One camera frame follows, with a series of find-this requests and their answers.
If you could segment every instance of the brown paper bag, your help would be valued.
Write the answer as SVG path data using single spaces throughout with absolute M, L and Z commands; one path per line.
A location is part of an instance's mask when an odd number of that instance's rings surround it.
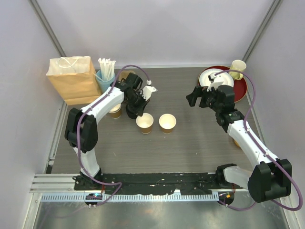
M 47 77 L 67 105 L 89 104 L 102 92 L 90 56 L 50 59 Z

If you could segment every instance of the straw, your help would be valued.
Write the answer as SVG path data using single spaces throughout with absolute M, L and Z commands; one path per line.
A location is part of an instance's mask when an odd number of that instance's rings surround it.
M 114 76 L 114 65 L 116 61 L 111 61 L 110 59 L 98 59 L 101 68 L 101 80 L 102 81 L 109 81 Z

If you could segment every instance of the red tray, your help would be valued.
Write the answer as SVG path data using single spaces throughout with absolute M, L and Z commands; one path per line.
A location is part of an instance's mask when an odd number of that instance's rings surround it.
M 204 69 L 201 73 L 203 73 L 205 70 L 211 69 L 211 68 L 217 68 L 220 70 L 229 70 L 230 68 L 226 67 L 226 66 L 211 66 L 208 67 L 206 69 Z M 246 80 L 244 78 L 242 78 L 241 80 L 234 80 L 234 93 L 235 93 L 235 98 L 234 98 L 234 102 L 238 102 L 241 101 L 244 96 L 247 93 L 247 83 Z

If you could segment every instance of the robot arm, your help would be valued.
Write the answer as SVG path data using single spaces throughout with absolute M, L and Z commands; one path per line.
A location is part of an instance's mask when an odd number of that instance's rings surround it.
M 241 147 L 248 157 L 253 172 L 241 169 L 235 164 L 219 166 L 216 176 L 219 183 L 234 183 L 249 190 L 251 197 L 258 203 L 289 196 L 291 182 L 270 161 L 260 148 L 250 138 L 250 132 L 258 144 L 268 152 L 269 156 L 277 161 L 289 175 L 292 173 L 291 164 L 287 159 L 280 160 L 275 154 L 255 135 L 246 122 L 244 128 L 244 116 L 235 109 L 233 87 L 216 84 L 214 87 L 195 87 L 194 91 L 186 97 L 190 106 L 195 106 L 197 98 L 201 97 L 200 107 L 210 107 L 215 111 L 218 125 L 229 134 Z
M 149 85 L 146 85 L 143 89 L 140 89 L 142 86 L 142 79 L 139 76 L 130 73 L 126 80 L 116 82 L 111 93 L 109 93 L 109 87 L 104 94 L 102 94 L 91 104 L 83 107 L 80 110 L 73 108 L 69 111 L 65 138 L 69 141 L 69 144 L 77 153 L 77 123 L 81 115 L 86 110 L 91 109 L 84 117 L 80 131 L 81 161 L 84 168 L 96 180 L 100 180 L 102 175 L 100 166 L 96 161 L 94 150 L 94 147 L 98 141 L 97 124 L 113 107 L 122 103 L 123 101 L 127 103 L 126 112 L 130 118 L 135 119 L 137 116 L 142 116 L 144 108 L 148 104 L 152 93 L 157 91 L 156 88 L 150 86 L 151 82 L 148 83 Z M 105 94 L 108 94 L 108 96 L 94 108 L 92 108 L 93 104 L 104 97 Z M 86 179 L 87 183 L 90 184 L 89 188 L 96 187 L 95 182 L 89 179 L 82 169 L 81 176 Z

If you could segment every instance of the cream cup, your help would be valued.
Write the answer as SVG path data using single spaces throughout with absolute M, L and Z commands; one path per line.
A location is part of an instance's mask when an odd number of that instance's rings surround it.
M 121 104 L 118 104 L 116 105 L 113 109 L 111 109 L 109 111 L 109 114 L 112 118 L 119 118 L 121 117 L 121 114 L 122 114 L 122 105 Z
M 246 69 L 247 65 L 245 62 L 241 60 L 235 60 L 232 62 L 230 69 L 231 70 L 239 70 L 243 72 Z M 229 72 L 234 80 L 241 80 L 243 78 L 243 74 L 237 72 Z
M 149 113 L 138 116 L 135 120 L 142 134 L 149 134 L 153 128 L 153 117 Z
M 165 134 L 169 134 L 171 131 L 173 131 L 176 123 L 176 118 L 172 114 L 163 114 L 159 119 L 159 124 L 163 133 Z

